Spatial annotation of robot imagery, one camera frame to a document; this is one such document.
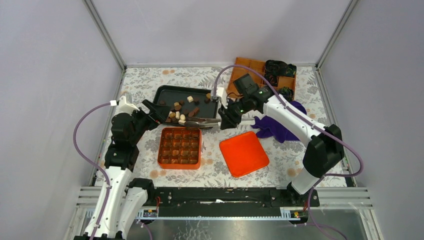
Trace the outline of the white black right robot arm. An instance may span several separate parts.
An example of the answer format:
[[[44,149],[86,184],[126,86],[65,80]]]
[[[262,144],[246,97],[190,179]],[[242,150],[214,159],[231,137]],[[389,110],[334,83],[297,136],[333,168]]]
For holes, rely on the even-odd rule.
[[[277,121],[296,136],[306,147],[303,169],[287,186],[287,201],[293,206],[301,205],[310,189],[344,157],[341,144],[342,133],[338,126],[325,126],[308,117],[286,101],[272,86],[259,86],[247,73],[235,80],[234,85],[241,98],[228,101],[226,90],[214,86],[213,100],[220,100],[218,114],[222,130],[236,128],[242,115],[259,111]]]

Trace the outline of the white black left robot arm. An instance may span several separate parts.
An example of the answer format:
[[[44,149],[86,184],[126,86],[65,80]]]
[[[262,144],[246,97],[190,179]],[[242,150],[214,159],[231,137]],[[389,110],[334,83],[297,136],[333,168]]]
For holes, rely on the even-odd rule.
[[[85,113],[73,130],[72,140],[77,153],[104,177],[93,215],[83,234],[74,236],[76,240],[125,240],[140,208],[155,200],[151,179],[130,178],[139,156],[138,142],[145,132],[156,129],[167,120],[171,108],[147,99],[142,104],[148,112],[124,99],[100,104]],[[103,107],[119,107],[121,113],[111,120],[111,143],[104,166],[100,166],[80,150],[77,132],[89,114]]]

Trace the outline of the metal tongs white handle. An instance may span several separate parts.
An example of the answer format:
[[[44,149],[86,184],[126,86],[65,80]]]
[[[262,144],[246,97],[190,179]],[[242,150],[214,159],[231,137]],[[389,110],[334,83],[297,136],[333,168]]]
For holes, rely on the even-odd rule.
[[[183,124],[187,128],[212,128],[212,127],[219,127],[221,130],[226,129],[235,129],[239,126],[245,126],[245,125],[254,125],[256,123],[256,120],[254,118],[242,118],[241,122],[239,123],[231,123],[229,121],[224,121],[222,123],[222,120],[220,118],[198,118],[198,117],[192,117],[187,118],[185,120],[185,123]]]

